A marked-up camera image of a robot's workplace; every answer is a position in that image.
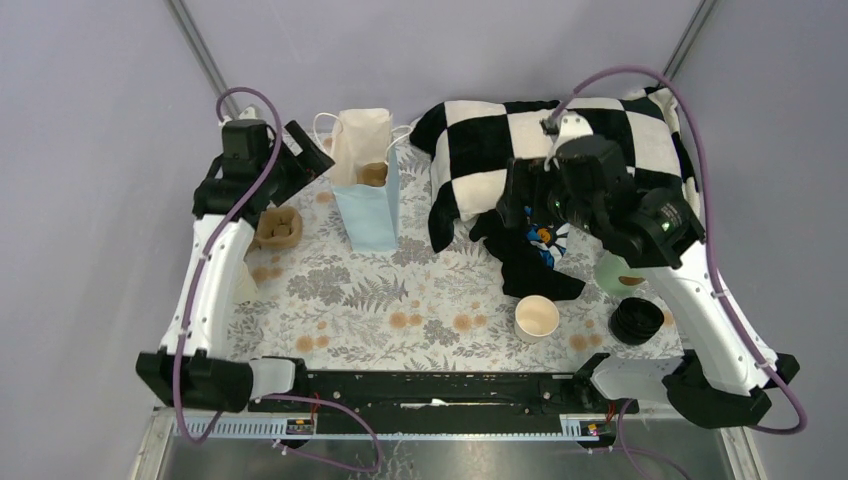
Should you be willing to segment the light blue paper bag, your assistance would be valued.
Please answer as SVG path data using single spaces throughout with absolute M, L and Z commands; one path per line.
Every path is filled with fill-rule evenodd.
M 318 146 L 333 161 L 329 182 L 351 247 L 356 252 L 386 252 L 398 246 L 400 174 L 399 145 L 411 133 L 394 125 L 385 108 L 320 112 L 332 120 L 327 140 Z

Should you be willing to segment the single white paper cup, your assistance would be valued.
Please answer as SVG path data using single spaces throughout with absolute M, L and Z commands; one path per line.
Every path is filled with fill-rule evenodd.
M 559 310 L 546 297 L 527 296 L 515 307 L 514 330 L 518 338 L 526 343 L 537 343 L 549 337 L 559 325 Z

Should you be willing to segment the brown cardboard cup carrier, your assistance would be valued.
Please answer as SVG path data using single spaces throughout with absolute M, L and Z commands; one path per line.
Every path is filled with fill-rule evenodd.
M 389 165 L 385 162 L 366 164 L 357 171 L 357 183 L 369 187 L 384 187 L 387 183 Z

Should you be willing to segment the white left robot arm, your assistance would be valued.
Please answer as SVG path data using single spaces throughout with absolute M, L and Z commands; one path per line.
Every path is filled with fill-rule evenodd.
M 240 412 L 272 395 L 288 411 L 309 401 L 301 360 L 228 360 L 227 328 L 237 291 L 250 281 L 244 257 L 261 214 L 320 177 L 333 164 L 295 121 L 271 128 L 257 119 L 221 130 L 223 152 L 193 194 L 192 255 L 173 320 L 135 370 L 169 407 Z

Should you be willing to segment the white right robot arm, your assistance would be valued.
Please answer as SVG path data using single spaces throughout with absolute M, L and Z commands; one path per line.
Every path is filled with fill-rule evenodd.
M 705 428 L 761 428 L 768 390 L 786 389 L 797 360 L 758 340 L 716 267 L 704 227 L 677 188 L 640 186 L 620 146 L 600 135 L 558 142 L 551 155 L 512 159 L 497 212 L 506 226 L 564 220 L 644 277 L 690 341 L 665 360 L 592 357 L 573 386 L 597 412 L 611 400 L 672 406 Z

